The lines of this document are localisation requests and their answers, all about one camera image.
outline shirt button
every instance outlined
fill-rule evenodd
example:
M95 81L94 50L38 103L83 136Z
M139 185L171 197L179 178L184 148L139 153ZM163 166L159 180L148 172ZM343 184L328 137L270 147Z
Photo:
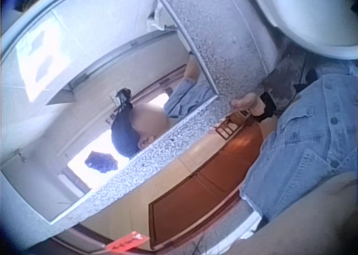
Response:
M336 160L333 160L331 162L331 167L333 167L333 168L337 168L339 165L340 165L339 162L337 162Z
M337 119L336 117L332 117L332 118L331 118L331 124L332 124L332 125L338 124L338 119Z

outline ceiling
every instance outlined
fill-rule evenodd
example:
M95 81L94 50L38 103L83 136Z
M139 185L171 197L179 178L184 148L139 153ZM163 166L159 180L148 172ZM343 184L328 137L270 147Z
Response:
M147 33L153 1L66 0L30 28L2 64L2 161L40 137L68 106L46 104L71 79Z

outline sink basin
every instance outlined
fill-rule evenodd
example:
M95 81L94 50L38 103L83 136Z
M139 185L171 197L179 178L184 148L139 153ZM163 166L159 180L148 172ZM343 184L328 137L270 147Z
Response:
M354 0L256 0L271 24L314 53L358 59Z

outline brown cabinet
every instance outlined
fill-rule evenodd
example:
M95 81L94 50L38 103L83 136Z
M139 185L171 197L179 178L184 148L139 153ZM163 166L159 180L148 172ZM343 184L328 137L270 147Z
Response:
M258 157L261 143L257 124L244 127L191 176L150 203L151 247L193 226L237 189Z

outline light blue denim shirt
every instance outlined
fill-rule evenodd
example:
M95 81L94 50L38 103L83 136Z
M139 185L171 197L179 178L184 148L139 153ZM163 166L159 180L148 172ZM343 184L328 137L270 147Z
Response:
M357 171L357 67L330 61L299 94L241 186L241 197L268 220L334 175Z
M198 82L183 79L164 105L164 111L170 118L180 120L213 96L205 78Z

